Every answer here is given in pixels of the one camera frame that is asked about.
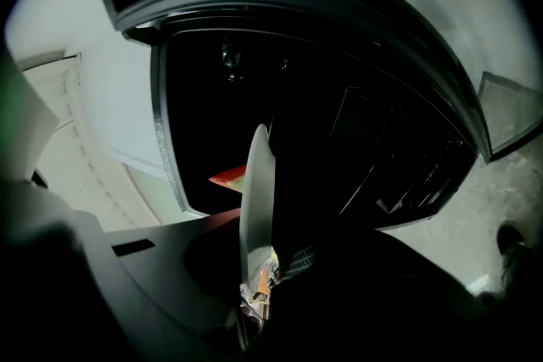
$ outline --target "white panel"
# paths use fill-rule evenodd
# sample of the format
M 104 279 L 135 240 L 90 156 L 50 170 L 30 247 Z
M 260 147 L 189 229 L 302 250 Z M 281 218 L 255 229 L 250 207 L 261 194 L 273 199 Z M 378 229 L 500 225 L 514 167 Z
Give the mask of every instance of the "white panel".
M 170 182 L 131 167 L 127 167 L 139 192 L 163 225 L 201 218 L 201 215 L 182 212 L 171 190 Z
M 166 178 L 154 129 L 149 47 L 104 35 L 81 55 L 83 111 L 109 155 Z
M 104 148 L 96 141 L 81 106 L 79 68 L 75 65 L 67 75 L 66 89 L 70 96 L 70 109 L 78 135 L 89 161 L 104 188 L 136 226 L 156 226 L 160 221 L 149 208 L 142 195 L 134 186 L 125 166 L 106 155 Z
M 101 189 L 99 194 L 96 197 L 96 200 L 93 205 L 94 214 L 98 217 L 98 220 L 103 220 L 104 223 L 107 219 L 105 216 L 111 213 L 112 209 L 116 209 L 117 206 L 111 196 L 105 191 L 104 187 L 100 184 Z
M 24 72 L 38 95 L 59 118 L 57 128 L 72 121 L 65 75 L 73 63 L 73 60 L 52 62 Z
M 121 209 L 116 207 L 108 214 L 104 222 L 100 222 L 104 231 L 124 231 L 135 228 L 134 224 L 126 218 Z
M 67 202 L 96 177 L 72 124 L 55 131 L 37 167 L 49 189 Z
M 98 203 L 102 200 L 104 188 L 100 180 L 94 176 L 70 201 L 70 207 L 96 214 Z

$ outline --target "white wall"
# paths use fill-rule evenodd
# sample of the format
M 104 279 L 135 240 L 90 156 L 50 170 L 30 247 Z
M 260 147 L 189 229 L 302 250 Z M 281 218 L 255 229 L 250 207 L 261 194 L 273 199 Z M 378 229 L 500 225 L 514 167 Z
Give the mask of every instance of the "white wall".
M 439 29 L 479 89 L 482 71 L 543 92 L 543 65 L 516 0 L 439 0 L 449 29 Z
M 21 61 L 81 53 L 81 97 L 97 142 L 110 157 L 165 178 L 154 131 L 150 49 L 115 32 L 102 0 L 19 0 L 6 39 Z
M 8 48 L 15 60 L 63 52 L 104 14 L 102 0 L 19 0 L 6 23 Z

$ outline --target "concrete floor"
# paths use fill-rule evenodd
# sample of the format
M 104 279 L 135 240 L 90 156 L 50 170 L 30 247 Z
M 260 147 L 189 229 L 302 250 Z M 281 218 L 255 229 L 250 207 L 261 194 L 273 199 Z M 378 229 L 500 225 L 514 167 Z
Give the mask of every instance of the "concrete floor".
M 492 164 L 479 158 L 450 202 L 431 220 L 387 231 L 474 292 L 500 287 L 495 234 L 517 222 L 530 245 L 543 214 L 543 136 Z

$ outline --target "person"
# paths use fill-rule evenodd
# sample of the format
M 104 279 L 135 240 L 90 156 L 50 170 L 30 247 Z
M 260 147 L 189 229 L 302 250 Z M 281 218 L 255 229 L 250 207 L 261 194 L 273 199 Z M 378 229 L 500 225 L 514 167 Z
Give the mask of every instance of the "person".
M 514 351 L 496 341 L 504 335 L 529 343 L 541 268 L 513 226 L 498 231 L 504 289 L 492 304 L 388 234 L 338 228 L 311 267 L 273 288 L 270 319 L 242 359 L 488 356 Z

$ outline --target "red object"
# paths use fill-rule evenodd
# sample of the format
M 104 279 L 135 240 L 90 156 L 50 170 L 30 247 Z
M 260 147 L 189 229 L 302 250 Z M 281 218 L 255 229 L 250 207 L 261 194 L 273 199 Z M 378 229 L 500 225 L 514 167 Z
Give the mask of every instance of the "red object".
M 212 176 L 210 181 L 219 186 L 228 187 L 236 192 L 243 192 L 246 167 L 247 165 L 244 164 L 234 169 L 225 170 L 220 174 Z

